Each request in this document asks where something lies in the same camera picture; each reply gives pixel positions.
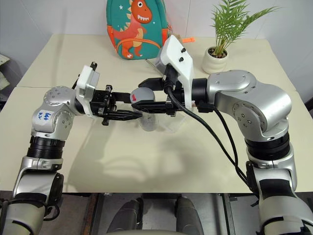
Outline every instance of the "dinosaur print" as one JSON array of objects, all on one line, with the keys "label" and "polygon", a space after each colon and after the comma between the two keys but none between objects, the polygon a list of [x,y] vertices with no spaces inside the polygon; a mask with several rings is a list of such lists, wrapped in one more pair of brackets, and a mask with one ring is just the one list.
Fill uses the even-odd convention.
[{"label": "dinosaur print", "polygon": [[126,22],[124,30],[120,28],[120,31],[113,29],[114,37],[123,40],[134,38],[134,41],[128,41],[122,43],[122,55],[126,59],[132,59],[133,54],[129,50],[134,47],[134,53],[136,56],[141,57],[140,50],[142,47],[142,42],[138,42],[135,39],[143,39],[143,35],[147,30],[141,24],[147,24],[152,20],[152,12],[148,8],[145,0],[130,0],[130,7],[127,13],[127,18],[130,22]]}]

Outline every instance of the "backpack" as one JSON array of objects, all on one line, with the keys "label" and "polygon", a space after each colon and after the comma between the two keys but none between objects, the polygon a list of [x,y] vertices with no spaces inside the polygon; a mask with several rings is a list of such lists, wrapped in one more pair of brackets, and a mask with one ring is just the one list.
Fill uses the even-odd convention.
[{"label": "backpack", "polygon": [[124,59],[157,57],[169,37],[163,0],[108,0],[107,30]]}]

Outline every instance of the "table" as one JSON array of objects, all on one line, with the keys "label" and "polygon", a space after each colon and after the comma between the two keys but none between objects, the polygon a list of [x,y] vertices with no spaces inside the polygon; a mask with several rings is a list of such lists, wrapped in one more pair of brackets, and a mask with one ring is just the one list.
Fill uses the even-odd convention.
[{"label": "table", "polygon": [[[207,76],[200,64],[206,44],[212,43],[213,39],[197,38],[195,43],[186,44],[194,58],[196,77]],[[313,160],[307,158],[313,151],[312,118],[268,42],[240,40],[231,45],[229,53],[226,70],[248,70],[262,82],[280,85],[291,96],[290,135],[295,149],[297,190],[313,191],[309,181]],[[142,80],[158,76],[144,61],[125,61],[114,55],[105,36],[53,35],[0,113],[0,161],[4,163],[0,165],[0,190],[13,188],[21,158],[29,147],[31,117],[45,92],[55,85],[71,86],[82,66],[93,60],[101,73],[100,89],[112,84],[115,91],[130,92]],[[119,108],[130,109],[125,104]],[[231,153],[217,116],[201,116]],[[240,167],[245,171],[244,138],[236,121],[228,115],[224,117],[237,146]],[[147,133],[137,120],[111,121],[105,127],[100,118],[79,116],[74,120],[63,159],[60,173],[65,176],[64,192],[249,192],[208,131],[189,117],[173,134],[162,128]]]}]

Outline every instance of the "white flower pot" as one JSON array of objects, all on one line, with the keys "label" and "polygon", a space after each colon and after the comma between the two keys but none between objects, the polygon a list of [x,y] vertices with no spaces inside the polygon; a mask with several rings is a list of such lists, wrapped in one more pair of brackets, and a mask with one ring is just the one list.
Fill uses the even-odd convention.
[{"label": "white flower pot", "polygon": [[206,49],[204,52],[204,57],[202,61],[202,69],[206,73],[209,73],[209,74],[223,71],[223,69],[226,66],[228,57],[229,57],[228,53],[227,53],[227,56],[224,58],[215,58],[209,54],[208,51],[210,48]]}]

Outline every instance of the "white wall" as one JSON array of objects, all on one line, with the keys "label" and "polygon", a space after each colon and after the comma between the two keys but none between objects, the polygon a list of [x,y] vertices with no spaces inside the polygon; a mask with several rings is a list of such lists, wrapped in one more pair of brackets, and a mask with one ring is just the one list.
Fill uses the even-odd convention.
[{"label": "white wall", "polygon": [[[215,36],[210,26],[211,9],[219,2],[165,0],[176,33],[208,37]],[[313,96],[313,0],[248,2],[252,13],[274,5],[282,7],[252,23],[244,37],[269,40],[290,80],[307,101]],[[106,34],[105,6],[106,0],[0,0],[0,53],[13,59],[1,70],[10,78],[11,88],[52,33]]]}]

